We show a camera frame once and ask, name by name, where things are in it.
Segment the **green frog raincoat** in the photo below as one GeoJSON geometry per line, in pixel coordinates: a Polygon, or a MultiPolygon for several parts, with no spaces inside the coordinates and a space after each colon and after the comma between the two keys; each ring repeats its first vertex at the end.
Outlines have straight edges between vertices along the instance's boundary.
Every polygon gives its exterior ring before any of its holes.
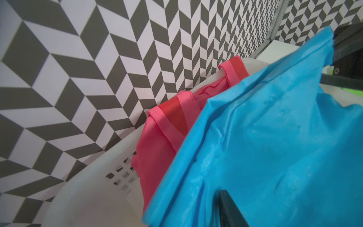
{"type": "MultiPolygon", "coordinates": [[[[323,68],[323,73],[324,74],[327,74],[327,75],[334,75],[334,66],[326,66],[323,68]]],[[[363,97],[363,92],[360,91],[360,90],[355,90],[355,89],[347,89],[347,88],[340,88],[344,91],[347,91],[349,93],[352,93],[354,95],[357,95],[357,96],[360,96],[360,97],[363,97]]]]}

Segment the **blue raincoat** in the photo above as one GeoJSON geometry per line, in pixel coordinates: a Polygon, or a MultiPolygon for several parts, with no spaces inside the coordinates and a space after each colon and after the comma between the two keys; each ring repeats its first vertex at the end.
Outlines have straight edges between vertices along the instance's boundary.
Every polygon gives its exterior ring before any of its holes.
{"type": "Polygon", "coordinates": [[[363,108],[323,92],[325,28],[210,98],[143,214],[150,227],[219,227],[231,195],[251,227],[363,224],[363,108]]]}

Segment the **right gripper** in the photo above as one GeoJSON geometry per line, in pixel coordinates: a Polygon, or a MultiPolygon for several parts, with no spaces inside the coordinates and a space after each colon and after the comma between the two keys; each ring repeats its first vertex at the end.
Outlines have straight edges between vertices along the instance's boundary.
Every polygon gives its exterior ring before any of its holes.
{"type": "Polygon", "coordinates": [[[334,75],[322,74],[320,83],[363,90],[363,23],[337,28],[334,32],[334,75]]]}

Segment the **pink bunny raincoat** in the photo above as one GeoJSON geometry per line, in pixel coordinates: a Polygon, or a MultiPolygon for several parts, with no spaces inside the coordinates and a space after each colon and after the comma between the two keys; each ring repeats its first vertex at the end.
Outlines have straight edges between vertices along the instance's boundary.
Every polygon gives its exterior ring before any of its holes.
{"type": "Polygon", "coordinates": [[[143,209],[147,209],[207,100],[249,76],[239,56],[221,63],[219,69],[225,75],[217,81],[195,92],[181,91],[170,100],[148,110],[148,117],[136,147],[137,154],[131,160],[131,166],[140,177],[143,209]]]}

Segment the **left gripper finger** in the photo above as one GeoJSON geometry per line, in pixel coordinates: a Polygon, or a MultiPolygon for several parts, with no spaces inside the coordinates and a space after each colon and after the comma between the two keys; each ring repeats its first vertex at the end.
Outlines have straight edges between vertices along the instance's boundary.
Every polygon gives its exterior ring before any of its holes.
{"type": "Polygon", "coordinates": [[[249,227],[227,190],[219,192],[218,206],[221,227],[249,227]]]}

